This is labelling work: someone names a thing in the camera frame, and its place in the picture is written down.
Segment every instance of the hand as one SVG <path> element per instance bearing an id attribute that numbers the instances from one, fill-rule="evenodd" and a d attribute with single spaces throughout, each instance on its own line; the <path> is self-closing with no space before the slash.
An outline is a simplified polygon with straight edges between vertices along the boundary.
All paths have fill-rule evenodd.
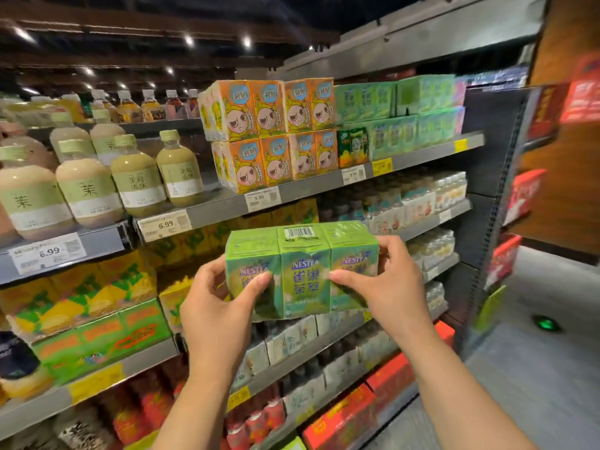
<path id="1" fill-rule="evenodd" d="M 225 284 L 225 255 L 200 267 L 181 305 L 181 323 L 190 354 L 190 378 L 201 371 L 220 376 L 229 385 L 250 344 L 254 302 L 266 289 L 271 273 L 253 278 L 231 302 Z"/>
<path id="2" fill-rule="evenodd" d="M 379 324 L 409 350 L 412 341 L 433 331 L 425 300 L 423 274 L 406 246 L 396 235 L 378 236 L 379 275 L 368 277 L 348 270 L 336 270 L 329 279 L 362 295 Z"/>

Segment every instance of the wooden wall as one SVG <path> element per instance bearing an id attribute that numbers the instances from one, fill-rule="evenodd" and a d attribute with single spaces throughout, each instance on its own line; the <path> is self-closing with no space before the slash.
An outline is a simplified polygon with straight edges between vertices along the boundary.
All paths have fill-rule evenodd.
<path id="1" fill-rule="evenodd" d="M 531 84 L 571 80 L 578 58 L 600 50 L 600 0 L 551 0 Z M 532 214 L 513 232 L 600 255 L 600 122 L 562 125 L 522 167 L 548 173 Z"/>

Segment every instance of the gray tile floor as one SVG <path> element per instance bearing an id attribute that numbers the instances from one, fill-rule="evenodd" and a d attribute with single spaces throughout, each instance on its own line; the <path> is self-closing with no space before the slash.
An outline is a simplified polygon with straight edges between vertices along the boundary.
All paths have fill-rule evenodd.
<path id="1" fill-rule="evenodd" d="M 469 369 L 539 448 L 600 448 L 600 270 L 520 248 L 506 284 L 500 323 Z M 532 314 L 565 333 L 542 332 Z M 440 446 L 417 399 L 368 448 Z"/>

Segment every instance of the cartoon face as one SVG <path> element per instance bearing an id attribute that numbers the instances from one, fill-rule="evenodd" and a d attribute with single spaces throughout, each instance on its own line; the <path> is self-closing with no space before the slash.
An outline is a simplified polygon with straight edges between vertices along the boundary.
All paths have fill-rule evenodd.
<path id="1" fill-rule="evenodd" d="M 242 186 L 251 186 L 256 181 L 256 171 L 252 166 L 242 166 L 236 173 L 237 182 Z"/>
<path id="2" fill-rule="evenodd" d="M 319 155 L 319 167 L 328 168 L 334 163 L 334 155 L 331 152 L 322 152 Z"/>
<path id="3" fill-rule="evenodd" d="M 318 102 L 312 110 L 312 115 L 317 123 L 325 123 L 331 117 L 329 107 L 324 102 Z"/>
<path id="4" fill-rule="evenodd" d="M 304 125 L 306 109 L 301 105 L 292 105 L 287 111 L 287 119 L 294 126 Z"/>
<path id="5" fill-rule="evenodd" d="M 300 155 L 296 159 L 296 170 L 298 173 L 308 173 L 313 169 L 313 162 L 308 155 Z"/>
<path id="6" fill-rule="evenodd" d="M 275 122 L 277 122 L 277 118 L 275 117 L 275 113 L 269 107 L 263 107 L 257 113 L 257 120 L 259 127 L 262 129 L 273 129 L 275 126 Z"/>
<path id="7" fill-rule="evenodd" d="M 227 114 L 227 125 L 231 131 L 242 134 L 248 129 L 248 115 L 234 109 Z"/>
<path id="8" fill-rule="evenodd" d="M 279 159 L 273 159 L 266 165 L 266 173 L 272 180 L 279 180 L 286 174 L 286 167 Z"/>

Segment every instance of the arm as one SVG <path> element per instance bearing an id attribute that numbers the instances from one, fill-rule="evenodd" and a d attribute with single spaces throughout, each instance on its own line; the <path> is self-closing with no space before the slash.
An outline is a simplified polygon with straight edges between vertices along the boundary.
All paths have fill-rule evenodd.
<path id="1" fill-rule="evenodd" d="M 219 446 L 229 389 L 250 342 L 256 298 L 271 280 L 261 273 L 232 302 L 225 256 L 203 265 L 181 305 L 190 377 L 154 441 L 154 450 L 209 450 Z"/>
<path id="2" fill-rule="evenodd" d="M 380 275 L 334 271 L 330 279 L 364 296 L 373 317 L 409 358 L 425 410 L 446 450 L 534 449 L 447 347 L 431 323 L 423 275 L 399 237 L 378 237 Z"/>

